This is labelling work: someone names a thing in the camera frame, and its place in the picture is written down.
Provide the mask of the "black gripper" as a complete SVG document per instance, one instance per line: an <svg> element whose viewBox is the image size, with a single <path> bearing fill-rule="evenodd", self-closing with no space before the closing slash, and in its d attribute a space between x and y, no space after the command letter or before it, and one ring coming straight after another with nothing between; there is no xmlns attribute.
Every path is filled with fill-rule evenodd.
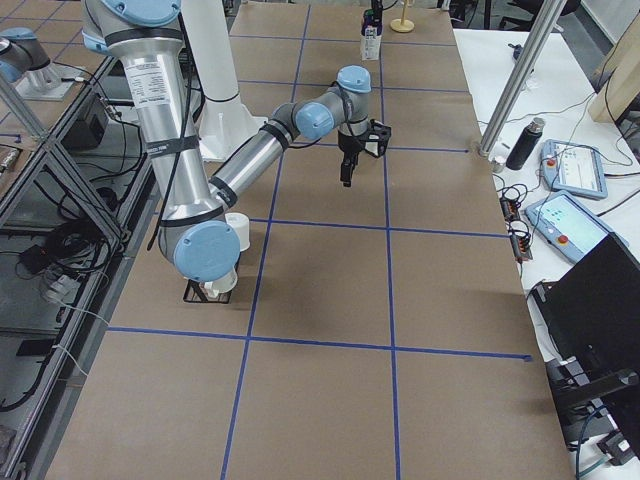
<svg viewBox="0 0 640 480"><path fill-rule="evenodd" d="M338 147L343 153L343 160L340 167L340 182L344 187L352 186L354 171L358 165L358 157L367 140L367 134L351 136L338 132Z"/></svg>
<svg viewBox="0 0 640 480"><path fill-rule="evenodd" d="M381 15L383 12L383 1L382 0L371 0L370 7L373 15Z"/></svg>

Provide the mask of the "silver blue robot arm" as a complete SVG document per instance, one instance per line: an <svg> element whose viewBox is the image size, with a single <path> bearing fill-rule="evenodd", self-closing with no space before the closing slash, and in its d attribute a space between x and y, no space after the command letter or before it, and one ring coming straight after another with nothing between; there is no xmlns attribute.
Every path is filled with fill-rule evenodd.
<svg viewBox="0 0 640 480"><path fill-rule="evenodd" d="M222 80L225 99L238 85L228 27L217 1L86 1L87 48L124 68L163 204L152 244L190 280L216 281L239 259L238 235L226 212L298 137L316 141L332 131L350 138L344 176L369 142L371 76L350 65L319 97L279 106L250 131L220 168L207 174L191 111L191 81Z"/></svg>

